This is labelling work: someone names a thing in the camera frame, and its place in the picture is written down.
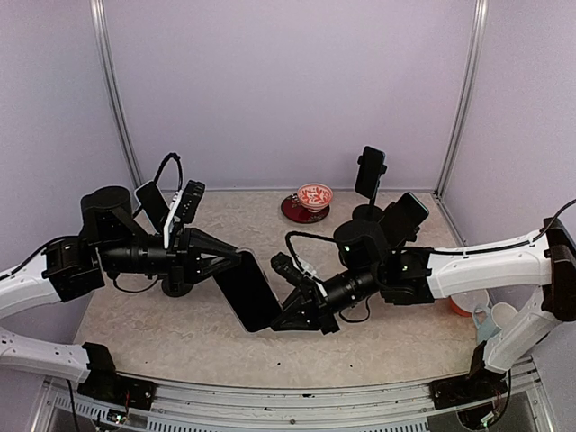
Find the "phone pink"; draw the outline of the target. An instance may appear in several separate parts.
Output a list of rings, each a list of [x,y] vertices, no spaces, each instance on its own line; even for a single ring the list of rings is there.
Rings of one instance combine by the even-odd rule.
[[[269,328],[283,310],[253,252],[238,249],[236,256],[239,262],[214,280],[244,329],[255,333]]]

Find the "folding phone stand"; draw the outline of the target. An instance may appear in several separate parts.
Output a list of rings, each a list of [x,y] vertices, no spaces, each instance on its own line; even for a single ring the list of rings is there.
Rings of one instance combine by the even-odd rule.
[[[191,283],[186,283],[183,281],[173,281],[172,279],[166,277],[162,280],[161,288],[163,293],[172,298],[182,297],[188,294],[192,289],[193,285]]]

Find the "black pole stand clamp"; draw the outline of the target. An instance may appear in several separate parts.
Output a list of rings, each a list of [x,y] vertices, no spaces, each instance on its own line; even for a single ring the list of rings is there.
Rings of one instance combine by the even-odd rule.
[[[369,167],[363,156],[358,158],[358,164],[360,167],[356,182],[370,185],[371,196],[368,204],[361,204],[354,208],[352,218],[354,220],[379,221],[383,216],[383,209],[376,205],[376,198],[381,184],[381,177],[386,173],[387,166],[384,163],[384,159],[382,159],[377,167]]]

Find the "phone black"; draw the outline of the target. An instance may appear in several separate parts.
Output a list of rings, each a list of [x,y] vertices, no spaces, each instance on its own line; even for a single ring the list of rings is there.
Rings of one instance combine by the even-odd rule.
[[[365,146],[358,157],[359,165],[355,192],[365,198],[372,199],[379,188],[380,178],[386,172],[385,153],[379,149]]]

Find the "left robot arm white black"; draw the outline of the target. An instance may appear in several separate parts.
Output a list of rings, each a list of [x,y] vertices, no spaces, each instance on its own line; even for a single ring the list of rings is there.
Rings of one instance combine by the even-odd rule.
[[[121,274],[161,282],[167,296],[180,297],[195,284],[239,266],[231,245],[189,228],[204,194],[191,181],[171,204],[153,202],[161,216],[148,234],[131,212],[129,191],[106,186],[81,200],[83,228],[77,236],[55,238],[1,276],[1,315],[69,302],[104,287]]]

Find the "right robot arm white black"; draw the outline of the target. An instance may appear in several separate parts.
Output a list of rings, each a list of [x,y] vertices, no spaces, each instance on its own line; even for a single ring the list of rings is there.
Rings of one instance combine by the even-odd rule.
[[[474,349],[460,390],[478,400],[555,327],[575,320],[575,243],[560,220],[541,230],[478,247],[409,247],[389,241],[376,222],[351,220],[332,239],[345,272],[321,281],[295,252],[279,253],[272,268],[294,289],[272,321],[274,331],[337,332],[336,314],[379,293],[394,305],[431,303],[459,293],[532,285],[534,293],[511,322]]]

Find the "red saucer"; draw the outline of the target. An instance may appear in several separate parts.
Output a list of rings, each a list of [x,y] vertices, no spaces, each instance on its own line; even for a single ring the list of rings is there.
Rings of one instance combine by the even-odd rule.
[[[283,200],[280,209],[283,216],[290,221],[299,224],[312,224],[325,219],[329,215],[330,206],[320,211],[311,211],[300,203],[296,194],[292,194]]]

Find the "red patterned teacup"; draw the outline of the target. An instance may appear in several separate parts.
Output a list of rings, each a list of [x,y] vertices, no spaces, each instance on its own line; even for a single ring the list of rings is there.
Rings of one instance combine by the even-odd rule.
[[[327,208],[333,195],[333,191],[324,184],[305,184],[297,191],[300,205],[310,212],[320,212]]]

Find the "orange white bowl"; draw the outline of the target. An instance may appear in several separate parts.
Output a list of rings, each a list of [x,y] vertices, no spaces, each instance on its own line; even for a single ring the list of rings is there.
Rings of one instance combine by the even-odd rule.
[[[490,296],[487,290],[462,292],[450,297],[452,310],[463,317],[471,317],[476,306],[488,306],[489,304]]]

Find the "light blue mug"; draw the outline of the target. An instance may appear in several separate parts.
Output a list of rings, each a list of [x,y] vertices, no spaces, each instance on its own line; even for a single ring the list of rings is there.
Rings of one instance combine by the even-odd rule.
[[[488,341],[501,331],[500,304],[492,307],[478,304],[472,312],[472,321],[476,327],[477,344]]]

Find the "front aluminium rail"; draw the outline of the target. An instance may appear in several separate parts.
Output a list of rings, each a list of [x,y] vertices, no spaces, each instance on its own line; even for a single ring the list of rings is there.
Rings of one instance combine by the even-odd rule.
[[[441,431],[460,430],[459,416],[482,401],[439,409],[428,380],[368,386],[263,389],[157,380],[149,409],[130,409],[82,395],[47,379],[32,431]]]

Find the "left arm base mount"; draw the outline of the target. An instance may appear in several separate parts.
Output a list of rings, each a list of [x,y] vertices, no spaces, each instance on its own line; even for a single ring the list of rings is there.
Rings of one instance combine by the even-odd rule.
[[[104,345],[85,342],[82,348],[88,356],[88,372],[77,386],[79,394],[98,401],[150,411],[157,385],[148,380],[118,374],[112,355]]]

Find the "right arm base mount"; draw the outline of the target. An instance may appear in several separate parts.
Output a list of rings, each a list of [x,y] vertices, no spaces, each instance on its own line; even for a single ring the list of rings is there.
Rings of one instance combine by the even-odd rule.
[[[429,384],[436,410],[486,400],[509,390],[506,373],[494,373],[486,368],[484,348],[482,343],[474,349],[468,373],[437,379]]]

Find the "left aluminium frame post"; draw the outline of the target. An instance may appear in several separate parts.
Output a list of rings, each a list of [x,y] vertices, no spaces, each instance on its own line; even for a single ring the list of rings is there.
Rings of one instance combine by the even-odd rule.
[[[121,92],[115,73],[113,51],[107,29],[107,20],[104,1],[91,0],[89,2],[94,27],[94,36],[99,51],[103,81],[108,94],[112,117],[117,130],[121,153],[124,156],[129,177],[134,188],[143,184],[140,164],[131,142],[131,135],[126,122],[125,111],[122,106]]]

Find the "aluminium frame post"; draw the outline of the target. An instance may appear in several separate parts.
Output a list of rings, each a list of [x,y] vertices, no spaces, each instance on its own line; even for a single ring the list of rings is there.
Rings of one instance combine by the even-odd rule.
[[[482,53],[482,43],[485,34],[488,9],[488,0],[477,0],[475,2],[471,38],[464,67],[463,82],[458,104],[456,106],[454,123],[451,129],[448,147],[445,153],[445,159],[436,183],[435,194],[439,201],[442,201],[446,195],[449,181],[455,167],[457,152],[464,133],[467,114],[472,103],[473,89]]]
[[[131,142],[131,135],[126,122],[125,111],[122,106],[121,92],[115,73],[113,51],[107,29],[107,20],[104,1],[91,0],[89,2],[94,27],[94,36],[99,51],[103,81],[108,94],[112,117],[117,130],[121,153],[124,156],[129,177],[134,188],[143,184],[140,164]]]

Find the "right aluminium frame post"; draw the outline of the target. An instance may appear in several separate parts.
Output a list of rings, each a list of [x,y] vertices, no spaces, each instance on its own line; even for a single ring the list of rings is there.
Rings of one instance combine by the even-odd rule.
[[[456,106],[454,123],[451,129],[448,147],[445,153],[445,159],[436,183],[435,194],[439,201],[442,201],[446,195],[449,181],[455,167],[457,152],[464,133],[467,114],[472,103],[473,89],[482,53],[482,43],[485,34],[488,9],[488,0],[477,0],[475,2],[471,38],[464,67],[463,82],[458,104]]]

